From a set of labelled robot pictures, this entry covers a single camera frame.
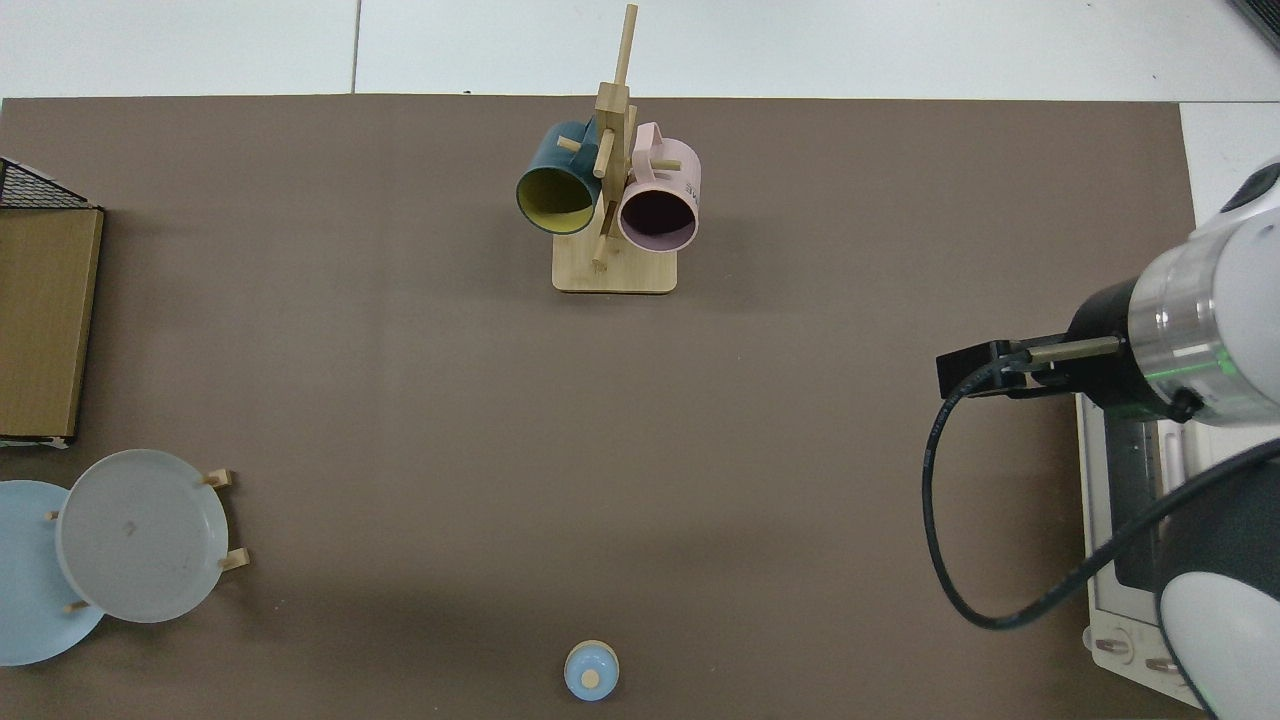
black wire rack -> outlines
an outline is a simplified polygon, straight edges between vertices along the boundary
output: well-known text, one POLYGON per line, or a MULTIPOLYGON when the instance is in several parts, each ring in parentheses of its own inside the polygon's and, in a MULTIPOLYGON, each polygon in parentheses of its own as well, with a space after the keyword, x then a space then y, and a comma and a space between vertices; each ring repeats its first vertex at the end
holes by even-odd
POLYGON ((0 158, 0 209, 82 210, 101 209, 38 172, 0 158))

wooden stand leg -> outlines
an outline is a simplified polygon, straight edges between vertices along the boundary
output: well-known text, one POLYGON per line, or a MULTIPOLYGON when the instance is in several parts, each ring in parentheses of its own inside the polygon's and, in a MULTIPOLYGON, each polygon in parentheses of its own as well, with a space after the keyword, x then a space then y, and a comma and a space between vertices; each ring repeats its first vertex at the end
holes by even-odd
POLYGON ((214 470, 212 473, 209 473, 207 475, 204 477, 204 479, 200 480, 200 483, 206 484, 214 489, 218 489, 232 484, 232 478, 234 477, 236 477, 234 473, 223 468, 221 470, 214 470))
POLYGON ((227 553, 218 561, 218 566, 225 573, 227 570, 234 570, 237 568, 243 568, 248 565, 248 551, 243 547, 236 548, 227 553))

white floor tile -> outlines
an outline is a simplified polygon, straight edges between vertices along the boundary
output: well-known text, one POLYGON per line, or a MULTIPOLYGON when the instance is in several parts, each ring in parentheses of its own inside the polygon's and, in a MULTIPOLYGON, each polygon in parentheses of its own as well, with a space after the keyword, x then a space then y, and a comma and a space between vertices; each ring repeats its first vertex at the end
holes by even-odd
MULTIPOLYGON (((636 96, 1280 100, 1225 1, 643 0, 636 96)), ((625 3, 364 0, 361 92, 586 94, 625 3)))
POLYGON ((1188 102, 1181 114, 1192 202, 1203 223, 1244 178, 1280 156, 1280 102, 1188 102))

plate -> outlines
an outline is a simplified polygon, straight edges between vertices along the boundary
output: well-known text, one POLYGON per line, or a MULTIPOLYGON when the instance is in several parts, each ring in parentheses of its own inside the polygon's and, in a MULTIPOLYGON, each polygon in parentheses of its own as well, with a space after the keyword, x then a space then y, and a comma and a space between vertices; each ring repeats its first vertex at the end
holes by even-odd
POLYGON ((55 548, 67 489, 36 480, 0 483, 0 666, 49 660, 84 639, 102 610, 64 612, 81 600, 63 578, 55 548))
POLYGON ((202 479, 159 450, 125 450, 84 470, 58 520, 58 561, 72 588, 133 623, 200 605, 227 557, 227 514, 202 479))

white oven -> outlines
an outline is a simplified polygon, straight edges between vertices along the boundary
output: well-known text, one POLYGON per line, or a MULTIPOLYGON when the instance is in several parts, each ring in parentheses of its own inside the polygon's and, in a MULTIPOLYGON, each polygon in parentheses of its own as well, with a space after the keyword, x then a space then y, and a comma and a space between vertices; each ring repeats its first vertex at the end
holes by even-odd
MULTIPOLYGON (((1224 429, 1196 421, 1120 420, 1083 395, 1076 396, 1076 418, 1085 553, 1188 477, 1280 437, 1280 425, 1224 429)), ((1089 580, 1084 646, 1098 666, 1199 707, 1156 625, 1152 588, 1158 546, 1156 530, 1089 580)))

